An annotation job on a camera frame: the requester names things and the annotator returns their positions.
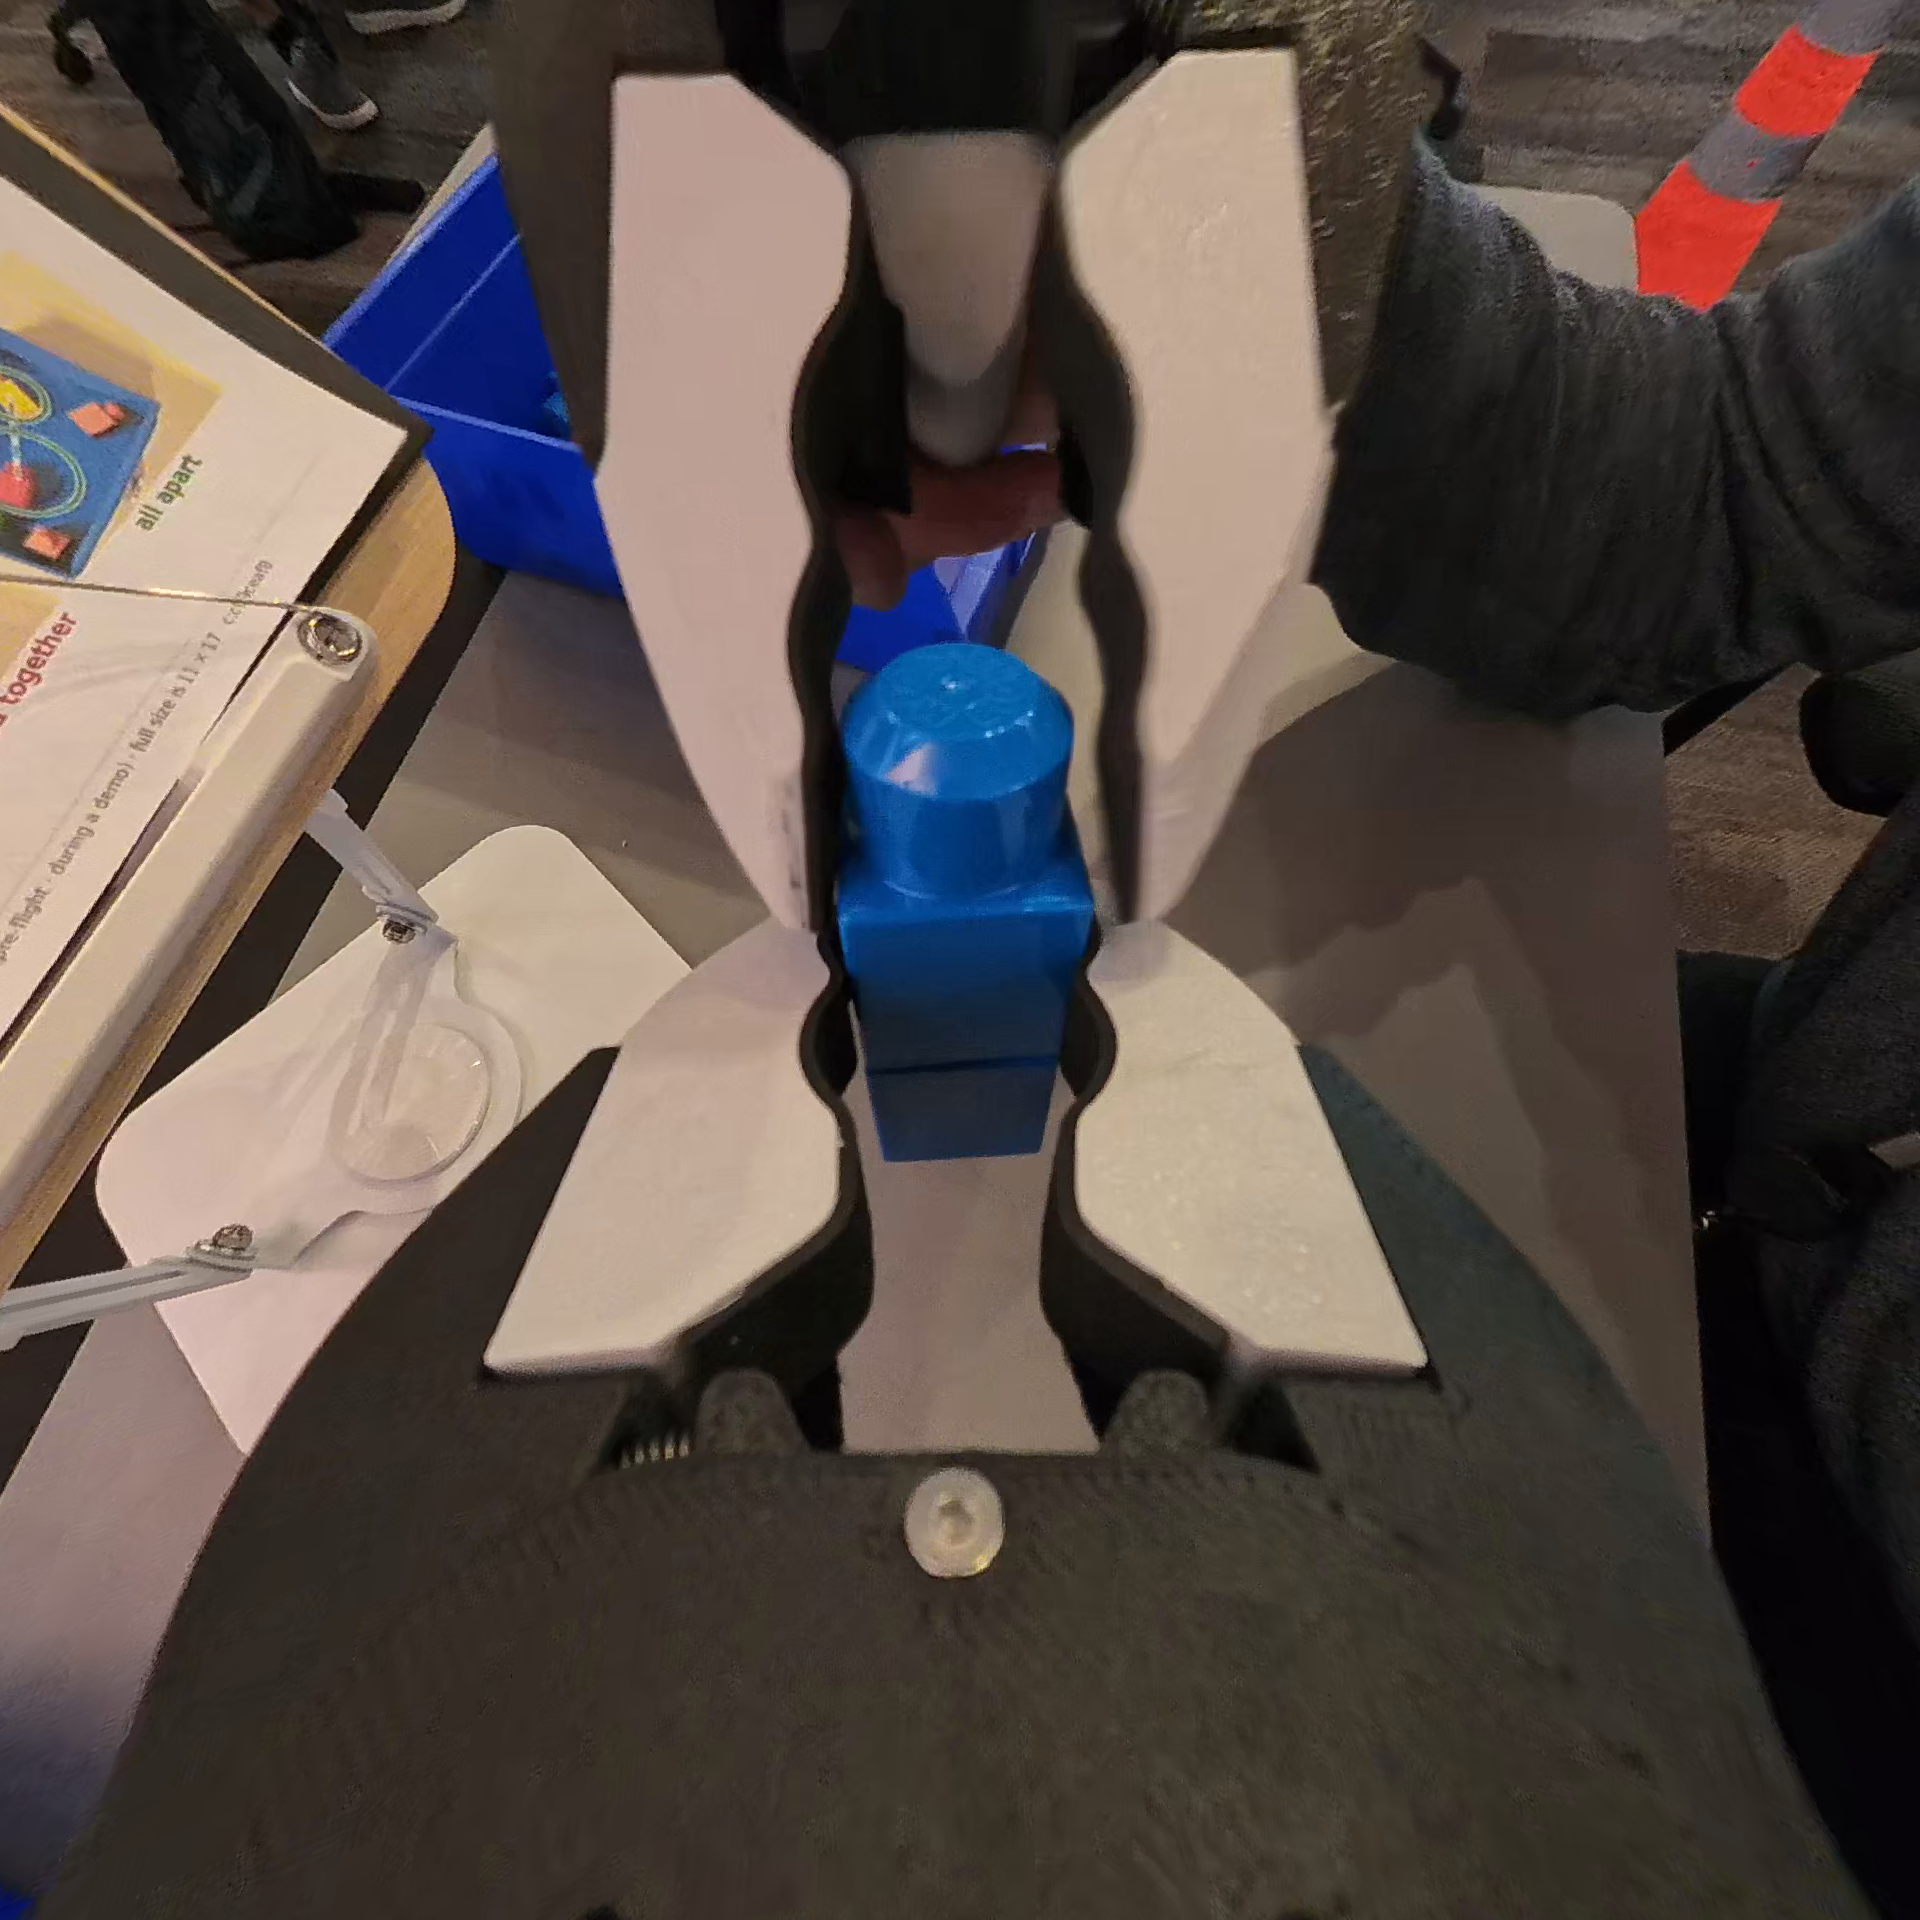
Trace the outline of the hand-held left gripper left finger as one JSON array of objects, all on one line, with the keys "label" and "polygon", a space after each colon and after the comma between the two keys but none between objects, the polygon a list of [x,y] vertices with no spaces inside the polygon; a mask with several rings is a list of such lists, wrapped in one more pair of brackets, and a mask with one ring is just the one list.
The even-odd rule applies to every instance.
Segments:
[{"label": "hand-held left gripper left finger", "polygon": [[622,1043],[487,1343],[500,1379],[645,1375],[693,1404],[774,1379],[833,1430],[873,1307],[873,1220],[848,1083],[848,980],[765,920]]}]

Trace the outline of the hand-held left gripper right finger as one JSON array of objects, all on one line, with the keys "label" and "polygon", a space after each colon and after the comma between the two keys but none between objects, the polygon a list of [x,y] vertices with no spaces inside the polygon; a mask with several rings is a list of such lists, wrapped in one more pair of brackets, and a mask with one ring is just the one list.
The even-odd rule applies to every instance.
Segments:
[{"label": "hand-held left gripper right finger", "polygon": [[1093,1428],[1153,1374],[1237,1423],[1290,1375],[1414,1379],[1407,1311],[1287,1021],[1162,923],[1072,987],[1039,1307]]}]

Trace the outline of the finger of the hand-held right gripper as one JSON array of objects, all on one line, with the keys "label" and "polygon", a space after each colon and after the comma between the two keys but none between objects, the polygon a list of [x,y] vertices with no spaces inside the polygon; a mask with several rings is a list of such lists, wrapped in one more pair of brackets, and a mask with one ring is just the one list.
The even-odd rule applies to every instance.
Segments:
[{"label": "finger of the hand-held right gripper", "polygon": [[804,415],[856,311],[848,167],[729,72],[609,93],[601,514],[684,760],[765,912],[832,912],[848,614]]},{"label": "finger of the hand-held right gripper", "polygon": [[1066,139],[1048,386],[1087,531],[1116,914],[1191,888],[1288,684],[1332,468],[1297,60],[1182,50]]}]

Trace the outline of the blue plastic bin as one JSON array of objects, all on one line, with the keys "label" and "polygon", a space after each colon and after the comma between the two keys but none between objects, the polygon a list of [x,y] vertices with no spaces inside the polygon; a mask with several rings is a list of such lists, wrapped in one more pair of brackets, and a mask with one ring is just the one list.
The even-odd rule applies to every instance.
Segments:
[{"label": "blue plastic bin", "polygon": [[[855,200],[855,314],[832,335],[836,365],[822,378],[824,420],[808,453],[845,504],[878,504],[911,455],[901,323],[864,214]],[[424,456],[474,558],[626,602],[493,158],[392,256],[327,346],[428,424]],[[888,608],[848,612],[833,661],[878,674],[961,642],[1004,653],[1044,551],[1047,540],[1028,535],[919,566]]]}]

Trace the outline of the blue toy building block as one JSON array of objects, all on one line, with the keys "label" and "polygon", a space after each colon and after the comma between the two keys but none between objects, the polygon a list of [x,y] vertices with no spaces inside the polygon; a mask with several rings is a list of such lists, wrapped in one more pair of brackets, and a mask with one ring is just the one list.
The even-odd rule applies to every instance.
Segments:
[{"label": "blue toy building block", "polygon": [[1041,1149],[1057,1055],[865,1070],[888,1163],[1026,1158]]},{"label": "blue toy building block", "polygon": [[919,647],[848,702],[836,932],[870,1072],[1054,1060],[1095,903],[1072,712],[1015,655]]}]

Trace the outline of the person's right forearm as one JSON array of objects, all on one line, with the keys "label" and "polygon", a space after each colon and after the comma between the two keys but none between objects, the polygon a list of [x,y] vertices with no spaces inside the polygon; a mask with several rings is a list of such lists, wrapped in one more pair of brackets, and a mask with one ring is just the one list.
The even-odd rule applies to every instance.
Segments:
[{"label": "person's right forearm", "polygon": [[1918,183],[1693,311],[1557,269],[1413,139],[1312,584],[1503,712],[1914,648]]}]

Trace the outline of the grey desk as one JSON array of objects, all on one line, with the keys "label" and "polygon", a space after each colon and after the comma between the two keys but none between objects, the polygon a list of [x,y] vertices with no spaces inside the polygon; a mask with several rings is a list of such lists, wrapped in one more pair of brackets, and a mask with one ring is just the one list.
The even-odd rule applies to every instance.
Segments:
[{"label": "grey desk", "polygon": [[[1534,727],[1362,659],[1317,599],[1178,932],[1336,1055],[1537,1268],[1706,1510],[1660,724]],[[623,610],[462,560],[342,791],[410,880],[569,836],[693,964],[757,920]],[[5,1883],[93,1810],[242,1467],[156,1311],[5,1358]]]}]

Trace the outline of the white document stand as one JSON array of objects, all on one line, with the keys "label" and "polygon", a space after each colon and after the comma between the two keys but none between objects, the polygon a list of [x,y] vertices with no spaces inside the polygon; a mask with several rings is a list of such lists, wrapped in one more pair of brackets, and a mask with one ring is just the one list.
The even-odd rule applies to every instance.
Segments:
[{"label": "white document stand", "polygon": [[423,886],[409,942],[360,931],[112,1134],[93,1196],[248,1453],[383,1261],[586,1054],[688,967],[560,831],[490,835]]}]

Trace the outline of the black floor backpack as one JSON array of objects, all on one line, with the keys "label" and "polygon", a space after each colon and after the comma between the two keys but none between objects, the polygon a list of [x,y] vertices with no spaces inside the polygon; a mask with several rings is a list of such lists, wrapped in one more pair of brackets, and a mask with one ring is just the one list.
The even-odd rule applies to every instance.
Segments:
[{"label": "black floor backpack", "polygon": [[88,2],[79,16],[205,223],[242,259],[317,259],[359,238],[293,107],[212,4]]}]

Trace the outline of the orange traffic cone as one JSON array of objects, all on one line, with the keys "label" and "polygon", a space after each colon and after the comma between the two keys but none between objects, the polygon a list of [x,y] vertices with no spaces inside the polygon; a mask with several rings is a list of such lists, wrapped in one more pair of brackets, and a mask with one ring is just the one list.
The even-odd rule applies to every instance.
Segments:
[{"label": "orange traffic cone", "polygon": [[1704,308],[1733,292],[1788,189],[1897,31],[1901,4],[1805,4],[1636,216],[1638,290]]}]

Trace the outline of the instruction board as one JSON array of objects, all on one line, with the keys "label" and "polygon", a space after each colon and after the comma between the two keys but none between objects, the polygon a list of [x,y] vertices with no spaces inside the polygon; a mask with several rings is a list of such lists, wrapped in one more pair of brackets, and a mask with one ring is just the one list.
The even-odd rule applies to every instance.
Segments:
[{"label": "instruction board", "polygon": [[367,535],[449,555],[424,428],[5,112],[5,1282],[441,610],[376,659]]}]

